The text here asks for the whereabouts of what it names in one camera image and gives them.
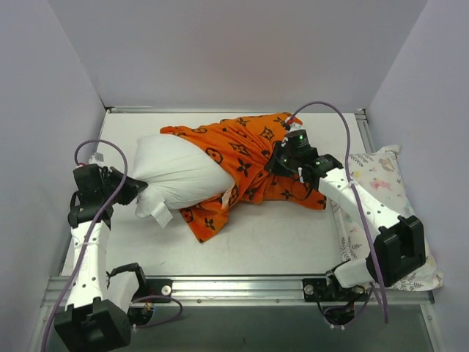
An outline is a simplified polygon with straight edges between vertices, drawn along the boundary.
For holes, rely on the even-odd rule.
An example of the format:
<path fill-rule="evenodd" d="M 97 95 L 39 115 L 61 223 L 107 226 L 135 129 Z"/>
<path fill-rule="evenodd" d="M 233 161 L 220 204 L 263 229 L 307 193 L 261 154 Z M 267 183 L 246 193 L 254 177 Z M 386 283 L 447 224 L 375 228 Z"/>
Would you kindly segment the orange patterned plush pillowcase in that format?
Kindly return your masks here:
<path fill-rule="evenodd" d="M 228 222 L 229 209 L 239 201 L 260 204 L 286 200 L 311 210 L 324 210 L 327 198 L 303 185 L 297 178 L 275 176 L 265 171 L 276 142 L 287 130 L 288 112 L 261 116 L 223 119 L 198 128 L 166 126 L 162 134 L 178 136 L 201 149 L 234 178 L 228 205 L 222 206 L 219 191 L 207 200 L 183 208 L 180 212 L 200 243 L 217 235 Z"/>

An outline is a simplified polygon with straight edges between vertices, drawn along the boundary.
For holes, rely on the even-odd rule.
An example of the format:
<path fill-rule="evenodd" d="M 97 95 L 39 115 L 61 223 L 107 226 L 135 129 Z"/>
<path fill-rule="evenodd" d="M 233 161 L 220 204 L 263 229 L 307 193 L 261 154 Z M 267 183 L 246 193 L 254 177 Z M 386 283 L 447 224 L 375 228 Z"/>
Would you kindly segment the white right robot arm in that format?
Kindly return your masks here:
<path fill-rule="evenodd" d="M 333 200 L 362 226 L 369 242 L 365 258 L 344 262 L 330 272 L 325 291 L 341 300 L 352 287 L 376 282 L 390 287 L 426 263 L 424 226 L 416 216 L 404 217 L 357 184 L 340 161 L 319 155 L 303 129 L 290 130 L 275 142 L 266 171 L 293 177 L 309 191 Z"/>

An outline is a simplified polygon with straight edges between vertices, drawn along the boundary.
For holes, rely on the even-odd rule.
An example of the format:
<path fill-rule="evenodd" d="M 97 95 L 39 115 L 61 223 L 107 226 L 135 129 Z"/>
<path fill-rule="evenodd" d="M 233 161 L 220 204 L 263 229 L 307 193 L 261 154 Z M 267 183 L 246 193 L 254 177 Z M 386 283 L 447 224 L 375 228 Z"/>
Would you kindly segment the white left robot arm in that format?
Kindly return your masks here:
<path fill-rule="evenodd" d="M 113 206 L 129 205 L 148 185 L 98 164 L 80 166 L 73 176 L 78 189 L 67 218 L 73 239 L 71 291 L 53 324 L 69 351 L 112 351 L 129 345 L 130 303 L 148 293 L 139 264 L 106 270 Z"/>

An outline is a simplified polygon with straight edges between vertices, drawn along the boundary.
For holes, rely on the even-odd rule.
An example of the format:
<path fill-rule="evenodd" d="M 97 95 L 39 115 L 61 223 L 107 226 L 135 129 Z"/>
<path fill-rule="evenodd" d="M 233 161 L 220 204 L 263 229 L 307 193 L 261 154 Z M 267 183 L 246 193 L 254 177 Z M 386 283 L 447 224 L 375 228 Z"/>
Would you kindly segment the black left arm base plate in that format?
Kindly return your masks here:
<path fill-rule="evenodd" d="M 156 296 L 148 298 L 144 302 L 166 304 L 170 303 L 169 297 L 172 292 L 173 281 L 168 278 L 147 279 L 143 286 L 140 286 L 133 296 L 133 301 L 147 296 Z"/>

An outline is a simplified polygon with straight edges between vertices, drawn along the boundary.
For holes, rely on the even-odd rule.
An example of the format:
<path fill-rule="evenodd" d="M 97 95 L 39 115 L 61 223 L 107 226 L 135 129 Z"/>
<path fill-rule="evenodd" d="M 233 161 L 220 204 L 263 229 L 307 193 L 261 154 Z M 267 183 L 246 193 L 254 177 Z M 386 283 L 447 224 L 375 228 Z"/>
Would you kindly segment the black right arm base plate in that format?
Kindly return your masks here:
<path fill-rule="evenodd" d="M 303 300 L 305 302 L 355 302 L 365 299 L 368 290 L 362 286 L 343 288 L 333 279 L 325 277 L 305 278 L 302 280 Z"/>

